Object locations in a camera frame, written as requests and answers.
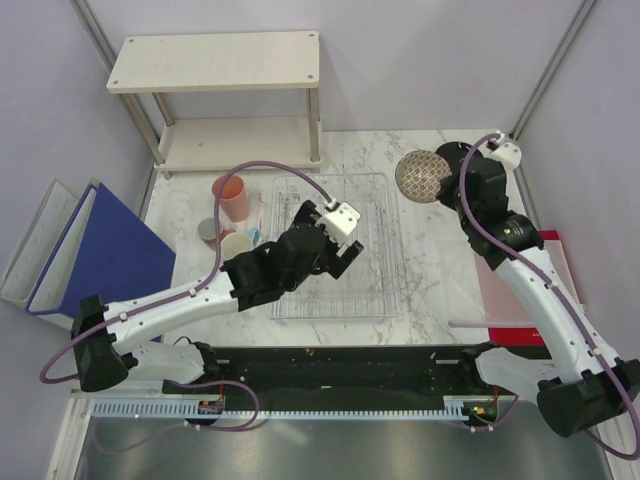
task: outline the ceramic mug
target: ceramic mug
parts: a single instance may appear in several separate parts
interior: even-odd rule
[[[233,229],[224,229],[220,223],[220,238],[224,240],[224,237],[230,233],[235,232]],[[216,229],[213,217],[205,218],[198,224],[198,236],[200,239],[212,248],[216,246]]]
[[[224,261],[231,260],[236,255],[250,252],[260,240],[260,230],[252,228],[249,233],[233,232],[222,239],[220,250]]]

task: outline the wooden shelf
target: wooden shelf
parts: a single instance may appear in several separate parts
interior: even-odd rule
[[[160,152],[166,162],[156,169],[164,172],[227,170],[250,160],[321,164],[310,159],[308,117],[176,120],[165,127]]]
[[[111,93],[317,88],[316,31],[128,37]]]

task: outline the cup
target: cup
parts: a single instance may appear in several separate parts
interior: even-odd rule
[[[213,182],[211,192],[214,197],[220,195],[220,185],[225,176],[226,175],[223,175]],[[247,190],[244,187],[244,181],[237,175],[232,175],[229,180],[227,180],[224,190],[220,195],[220,207],[232,222],[242,222],[249,216]]]
[[[222,224],[220,224],[220,238],[224,239],[230,233],[235,232],[235,230],[231,229],[223,229]],[[213,217],[205,218],[198,224],[198,236],[200,239],[209,245],[212,248],[216,246],[216,228],[215,223],[213,221]]]
[[[241,253],[250,252],[260,240],[260,230],[252,228],[249,233],[233,232],[222,239],[220,250],[222,259],[231,260]]]

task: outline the gray wall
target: gray wall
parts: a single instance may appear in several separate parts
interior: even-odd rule
[[[90,0],[116,50],[129,35],[319,30],[325,130],[510,129],[579,3]],[[302,94],[169,100],[182,117],[283,115],[304,111]]]
[[[1,271],[54,177],[80,194],[95,176],[136,207],[150,161],[66,0],[0,2],[0,38]],[[42,478],[70,387],[38,372],[68,333],[4,302],[0,331],[0,476]]]
[[[525,130],[523,168],[593,324],[640,356],[640,3],[601,2]]]

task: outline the white cup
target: white cup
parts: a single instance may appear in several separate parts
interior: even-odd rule
[[[244,232],[233,232],[222,239],[220,251],[223,260],[231,260],[236,255],[253,250],[254,240]]]

